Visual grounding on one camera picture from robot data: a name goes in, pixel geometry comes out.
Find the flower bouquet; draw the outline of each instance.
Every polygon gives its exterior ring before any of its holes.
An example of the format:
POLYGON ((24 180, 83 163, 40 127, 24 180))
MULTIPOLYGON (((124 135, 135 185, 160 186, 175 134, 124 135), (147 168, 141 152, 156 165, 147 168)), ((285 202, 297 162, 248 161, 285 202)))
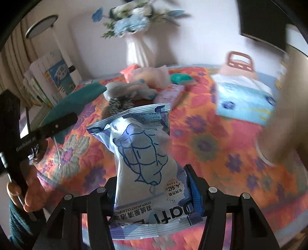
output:
POLYGON ((183 10, 172 10, 161 13, 154 9, 154 1, 140 2, 131 1, 110 9, 109 15, 103 15, 103 8, 98 9, 93 15, 93 22, 99 22, 102 18, 108 18, 109 22, 104 25, 109 29, 103 34, 104 38, 122 37, 127 33, 135 33, 147 30, 152 23, 170 21, 182 16, 183 10))

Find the bed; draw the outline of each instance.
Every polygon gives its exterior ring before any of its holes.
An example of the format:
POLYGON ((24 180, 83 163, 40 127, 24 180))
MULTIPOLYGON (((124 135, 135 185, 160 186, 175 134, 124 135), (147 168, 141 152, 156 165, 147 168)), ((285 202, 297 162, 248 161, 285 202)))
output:
MULTIPOLYGON (((215 83, 210 74, 215 69, 171 67, 169 73, 187 73, 198 84, 186 87, 177 107, 170 113, 173 157, 182 165, 189 163, 197 175, 224 193, 248 192, 264 213, 275 236, 283 246, 308 224, 306 170, 294 153, 286 165, 267 166, 255 150, 261 125, 215 115, 215 83)), ((270 87, 274 82, 259 76, 270 87)), ((125 81, 123 76, 99 79, 106 85, 125 81)), ((66 193, 86 195, 116 175, 114 156, 86 126, 101 120, 107 106, 103 95, 87 104, 78 122, 59 145, 62 167, 59 168, 54 142, 37 164, 39 178, 50 194, 47 208, 52 209, 66 193)), ((83 217, 83 236, 87 242, 87 220, 83 217)), ((144 240, 115 240, 116 249, 197 249, 204 224, 184 231, 144 240)), ((231 216, 227 216, 224 249, 229 249, 231 216)))

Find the purple package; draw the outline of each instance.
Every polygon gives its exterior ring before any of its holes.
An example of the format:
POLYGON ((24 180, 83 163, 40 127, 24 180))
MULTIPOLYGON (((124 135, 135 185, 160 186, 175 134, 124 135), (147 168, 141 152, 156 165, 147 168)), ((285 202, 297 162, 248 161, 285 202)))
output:
POLYGON ((170 84, 165 90, 159 92, 154 99, 154 103, 170 103, 173 109, 179 102, 185 86, 170 84))

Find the screw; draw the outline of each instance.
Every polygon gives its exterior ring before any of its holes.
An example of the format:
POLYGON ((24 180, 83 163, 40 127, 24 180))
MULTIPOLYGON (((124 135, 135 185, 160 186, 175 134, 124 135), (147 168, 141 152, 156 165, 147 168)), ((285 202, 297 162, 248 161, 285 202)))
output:
POLYGON ((210 191, 210 193, 216 193, 217 192, 217 188, 216 187, 210 187, 209 191, 210 191))
POLYGON ((65 200, 70 200, 73 196, 71 194, 67 194, 64 196, 65 200))
POLYGON ((250 199, 250 194, 248 194, 248 193, 243 193, 243 197, 244 197, 244 199, 250 199))
POLYGON ((101 193, 104 193, 106 191, 106 189, 104 187, 99 187, 97 190, 96 190, 99 194, 101 193))

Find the brown handle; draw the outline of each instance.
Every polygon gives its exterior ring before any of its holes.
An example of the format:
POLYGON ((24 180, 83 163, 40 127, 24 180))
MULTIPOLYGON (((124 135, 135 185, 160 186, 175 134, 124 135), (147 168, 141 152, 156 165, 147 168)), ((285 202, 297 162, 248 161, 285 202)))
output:
POLYGON ((241 52, 231 51, 228 55, 227 65, 231 68, 237 68, 237 69, 240 69, 240 70, 254 72, 253 61, 252 61, 251 57, 249 55, 246 55, 246 54, 241 53, 241 52), (231 59, 232 55, 239 55, 239 56, 246 57, 247 59, 250 60, 250 63, 248 65, 246 65, 246 64, 243 64, 243 63, 235 62, 231 59))

